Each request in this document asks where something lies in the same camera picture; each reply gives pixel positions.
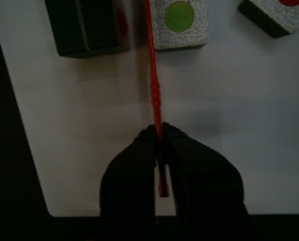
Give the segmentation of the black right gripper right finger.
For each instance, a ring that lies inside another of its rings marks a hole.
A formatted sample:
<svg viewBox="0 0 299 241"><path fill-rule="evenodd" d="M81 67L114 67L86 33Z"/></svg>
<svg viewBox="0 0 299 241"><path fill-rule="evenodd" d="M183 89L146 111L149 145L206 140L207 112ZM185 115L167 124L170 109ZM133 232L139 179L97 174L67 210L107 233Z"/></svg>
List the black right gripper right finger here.
<svg viewBox="0 0 299 241"><path fill-rule="evenodd" d="M163 136L183 240L255 241L241 172L169 123Z"/></svg>

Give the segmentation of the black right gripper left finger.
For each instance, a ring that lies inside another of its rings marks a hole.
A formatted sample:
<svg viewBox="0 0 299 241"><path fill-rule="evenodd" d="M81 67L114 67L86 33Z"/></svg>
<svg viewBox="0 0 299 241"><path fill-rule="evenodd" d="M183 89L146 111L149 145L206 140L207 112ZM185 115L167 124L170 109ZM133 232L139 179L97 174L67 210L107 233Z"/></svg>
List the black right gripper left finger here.
<svg viewBox="0 0 299 241"><path fill-rule="evenodd" d="M117 155L102 177L102 241L155 240L157 154L157 131L150 125Z"/></svg>

